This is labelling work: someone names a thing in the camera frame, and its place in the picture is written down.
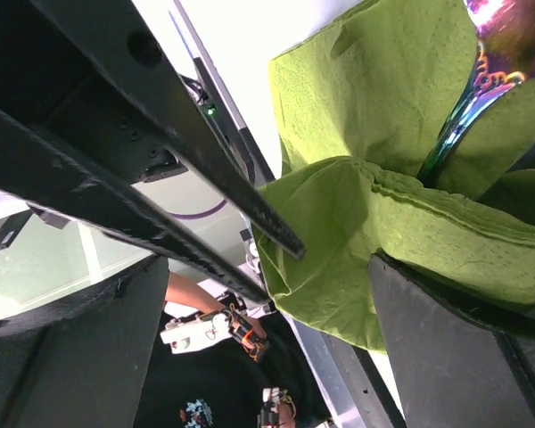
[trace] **green paper napkin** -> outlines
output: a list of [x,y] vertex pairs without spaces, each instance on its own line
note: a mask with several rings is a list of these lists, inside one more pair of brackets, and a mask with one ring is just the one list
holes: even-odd
[[521,221],[535,206],[512,212],[528,175],[507,175],[484,197],[499,210],[464,197],[479,198],[535,142],[535,81],[476,122],[441,190],[414,179],[474,56],[460,0],[368,0],[272,61],[289,174],[264,194],[307,246],[298,262],[256,233],[281,310],[383,350],[366,275],[378,248],[511,308],[535,304],[535,226]]

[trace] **black metal bar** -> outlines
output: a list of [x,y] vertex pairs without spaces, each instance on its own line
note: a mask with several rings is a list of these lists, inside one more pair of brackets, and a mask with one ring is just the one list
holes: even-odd
[[40,134],[0,111],[0,190],[180,260],[248,299],[268,299],[248,276],[136,189],[56,136]]
[[193,63],[200,79],[202,80],[202,83],[204,84],[204,87],[206,88],[206,92],[218,108],[218,115],[222,124],[224,125],[228,139],[234,144],[235,149],[243,158],[250,181],[256,187],[260,187],[274,181],[276,179],[274,177],[274,173],[269,168],[266,158],[264,158],[263,154],[261,153],[261,150],[251,134],[250,129],[247,127],[247,125],[245,125],[245,123],[242,124],[242,128],[238,128],[236,126],[232,120],[232,117],[230,116],[226,103],[223,101],[220,89],[216,86],[215,80],[210,75],[202,58],[195,58]]
[[389,391],[384,379],[376,368],[371,354],[367,350],[352,347],[358,358],[368,387],[363,389],[366,395],[364,401],[365,417],[369,427],[382,428],[392,426],[395,428],[406,428],[407,424],[404,417],[396,406],[391,392]]
[[31,0],[192,165],[267,236],[297,258],[299,237],[246,181],[129,0]]
[[[51,44],[48,40],[42,47]],[[69,50],[83,58],[74,46],[70,45]],[[171,153],[169,138],[93,68],[90,75],[39,123],[130,184],[147,183],[187,171]]]
[[493,335],[496,344],[501,349],[504,360],[511,370],[511,375],[519,385],[523,396],[526,397],[527,407],[535,418],[535,376],[530,367],[525,364],[523,351],[517,346],[513,337],[498,332]]

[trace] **black padding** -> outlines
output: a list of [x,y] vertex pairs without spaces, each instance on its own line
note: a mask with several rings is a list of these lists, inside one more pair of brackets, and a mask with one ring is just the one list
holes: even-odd
[[168,276],[150,257],[55,302],[64,319],[0,337],[0,428],[132,426]]
[[385,255],[369,275],[408,427],[535,427],[535,320]]

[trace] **person's arm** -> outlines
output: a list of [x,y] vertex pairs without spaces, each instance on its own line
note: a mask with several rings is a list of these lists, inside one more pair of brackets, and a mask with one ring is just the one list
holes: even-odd
[[[164,300],[198,309],[204,314],[225,308],[221,302],[217,301],[195,281],[173,272],[169,273],[169,285]],[[251,324],[259,337],[265,338],[267,336],[259,320],[250,317],[244,318]]]

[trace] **wire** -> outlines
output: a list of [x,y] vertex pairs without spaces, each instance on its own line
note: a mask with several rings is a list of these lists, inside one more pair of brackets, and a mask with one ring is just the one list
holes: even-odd
[[[256,308],[254,310],[254,314],[259,312],[260,309],[262,309],[262,307]],[[235,306],[234,303],[230,303],[230,311],[231,312],[235,312],[236,311],[236,306]],[[248,342],[248,343],[251,345],[251,348],[246,347],[246,345],[243,342],[241,342],[240,344],[242,345],[243,350],[245,350],[246,353],[250,356],[250,358],[253,359],[253,361],[255,363],[258,363],[259,362],[259,354],[264,349],[264,345],[263,345],[263,343],[250,343],[250,342]]]
[[295,416],[297,416],[297,408],[295,407],[295,403],[293,402],[293,399],[289,395],[287,395],[287,391],[285,392],[285,394],[286,395],[284,395],[280,401],[284,404],[287,404],[289,407],[292,408],[292,420],[294,420]]
[[217,330],[214,328],[214,326],[212,326],[212,329],[206,332],[206,337],[211,341],[214,341],[216,339],[216,331]]
[[192,85],[187,85],[186,87],[194,93],[193,99],[196,101],[196,103],[200,104],[203,99],[202,93],[195,89]]
[[202,218],[210,217],[216,214],[218,211],[226,207],[227,200],[223,199],[221,203],[209,210],[203,212],[197,212],[196,214],[177,214],[176,212],[170,212],[169,214],[177,220],[200,220]]

